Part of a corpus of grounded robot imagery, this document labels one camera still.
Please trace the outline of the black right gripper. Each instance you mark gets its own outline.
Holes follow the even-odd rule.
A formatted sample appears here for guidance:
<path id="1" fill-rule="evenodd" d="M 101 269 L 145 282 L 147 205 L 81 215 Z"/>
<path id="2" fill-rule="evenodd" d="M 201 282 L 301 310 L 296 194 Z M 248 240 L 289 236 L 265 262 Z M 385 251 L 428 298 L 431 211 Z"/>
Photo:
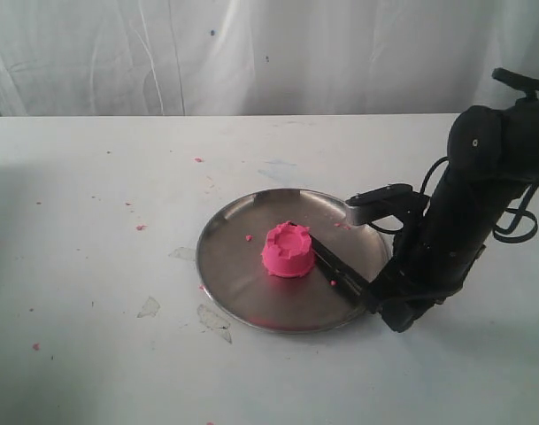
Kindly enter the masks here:
<path id="1" fill-rule="evenodd" d="M 393 259 L 362 290 L 370 313 L 405 332 L 433 305 L 463 287 L 485 249 L 486 213 L 479 207 L 409 208 L 398 218 Z"/>

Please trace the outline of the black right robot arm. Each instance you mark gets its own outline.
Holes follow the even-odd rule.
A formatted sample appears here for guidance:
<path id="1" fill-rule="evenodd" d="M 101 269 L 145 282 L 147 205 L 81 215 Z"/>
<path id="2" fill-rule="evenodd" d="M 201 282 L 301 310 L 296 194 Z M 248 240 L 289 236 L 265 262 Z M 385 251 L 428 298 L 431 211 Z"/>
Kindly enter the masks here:
<path id="1" fill-rule="evenodd" d="M 505 110 L 473 106 L 456 118 L 431 195 L 393 184 L 348 201 L 355 225 L 389 216 L 402 224 L 391 260 L 361 295 L 396 332 L 462 289 L 489 236 L 520 241 L 498 221 L 514 199 L 527 204 L 539 188 L 539 80 L 503 68 L 492 76 L 522 98 Z"/>

